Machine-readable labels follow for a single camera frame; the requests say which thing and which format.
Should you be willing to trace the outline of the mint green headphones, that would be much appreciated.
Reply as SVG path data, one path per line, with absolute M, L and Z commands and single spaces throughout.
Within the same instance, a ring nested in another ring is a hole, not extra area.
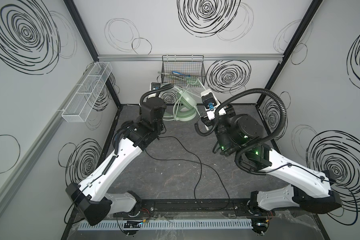
M 189 122 L 200 114 L 192 94 L 181 87 L 174 86 L 174 89 L 164 91 L 160 98 L 165 104 L 173 105 L 172 113 L 165 112 L 164 121 Z

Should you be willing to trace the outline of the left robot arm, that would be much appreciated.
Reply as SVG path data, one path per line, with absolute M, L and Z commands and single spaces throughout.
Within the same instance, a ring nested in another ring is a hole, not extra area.
M 164 130 L 164 113 L 167 108 L 158 93 L 170 90 L 174 84 L 163 84 L 159 89 L 144 93 L 140 99 L 141 113 L 135 121 L 127 122 L 114 137 L 114 151 L 93 173 L 80 183 L 71 183 L 66 193 L 73 207 L 84 220 L 95 226 L 107 216 L 126 213 L 137 216 L 141 198 L 132 191 L 110 194 L 112 183 L 123 170 L 139 156 Z

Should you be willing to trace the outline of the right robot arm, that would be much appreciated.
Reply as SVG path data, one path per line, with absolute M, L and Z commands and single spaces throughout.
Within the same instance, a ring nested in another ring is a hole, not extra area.
M 246 114 L 232 117 L 225 107 L 231 102 L 251 94 L 270 97 L 280 110 L 280 121 L 276 129 L 264 138 L 259 138 L 257 121 L 246 120 Z M 332 186 L 337 185 L 332 171 L 316 171 L 304 167 L 278 153 L 266 142 L 273 140 L 283 130 L 287 120 L 287 109 L 282 99 L 270 90 L 255 88 L 238 93 L 224 102 L 219 102 L 212 90 L 201 93 L 207 112 L 204 121 L 208 130 L 201 132 L 195 123 L 198 135 L 206 137 L 215 133 L 224 155 L 235 155 L 236 166 L 251 175 L 271 175 L 288 183 L 286 187 L 273 191 L 254 191 L 248 202 L 249 209 L 272 211 L 280 208 L 300 208 L 313 214 L 327 214 L 343 208 L 341 196 Z

